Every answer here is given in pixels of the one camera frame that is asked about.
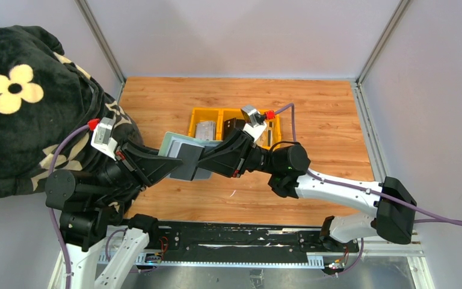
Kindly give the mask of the dark grey credit card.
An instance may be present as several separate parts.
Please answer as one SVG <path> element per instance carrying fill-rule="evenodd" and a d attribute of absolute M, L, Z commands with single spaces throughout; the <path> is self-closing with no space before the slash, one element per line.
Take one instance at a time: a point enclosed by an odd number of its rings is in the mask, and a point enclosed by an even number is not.
<path fill-rule="evenodd" d="M 196 175 L 199 159 L 205 148 L 193 144 L 182 143 L 176 154 L 176 158 L 182 160 L 182 164 L 170 173 L 171 179 L 192 181 Z"/>

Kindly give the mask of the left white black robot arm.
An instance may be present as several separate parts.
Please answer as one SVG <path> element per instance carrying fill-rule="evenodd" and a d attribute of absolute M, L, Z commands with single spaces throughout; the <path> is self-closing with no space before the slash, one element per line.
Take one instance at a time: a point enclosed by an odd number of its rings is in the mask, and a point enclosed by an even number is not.
<path fill-rule="evenodd" d="M 140 252 L 153 247 L 161 262 L 169 240 L 155 217 L 137 214 L 125 219 L 138 194 L 182 165 L 179 158 L 133 143 L 113 149 L 95 172 L 60 169 L 46 181 L 46 205 L 60 211 L 58 237 L 63 252 L 66 288 L 120 288 Z M 123 240 L 102 273 L 101 250 L 108 247 L 110 226 L 126 225 Z"/>

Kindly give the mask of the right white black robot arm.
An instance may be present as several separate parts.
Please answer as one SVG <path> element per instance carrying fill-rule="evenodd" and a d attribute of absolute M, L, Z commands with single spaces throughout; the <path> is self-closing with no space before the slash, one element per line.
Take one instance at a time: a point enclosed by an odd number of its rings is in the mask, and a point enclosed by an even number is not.
<path fill-rule="evenodd" d="M 280 197 L 319 199 L 358 211 L 327 217 L 319 235 L 323 243 L 374 236 L 395 244 L 411 243 L 417 203 L 400 180 L 355 181 L 314 171 L 299 142 L 280 141 L 265 149 L 247 132 L 234 129 L 219 145 L 204 149 L 197 166 L 228 178 L 267 173 L 268 185 Z"/>

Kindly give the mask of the green card holder wallet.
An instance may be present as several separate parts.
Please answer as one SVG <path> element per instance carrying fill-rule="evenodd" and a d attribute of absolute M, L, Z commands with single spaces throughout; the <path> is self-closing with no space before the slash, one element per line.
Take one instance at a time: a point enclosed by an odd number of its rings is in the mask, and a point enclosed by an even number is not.
<path fill-rule="evenodd" d="M 201 181 L 212 176 L 212 172 L 197 167 L 197 162 L 205 150 L 214 148 L 221 140 L 201 140 L 187 135 L 166 132 L 159 149 L 159 156 L 179 158 L 183 164 L 174 169 L 168 179 L 181 181 Z"/>

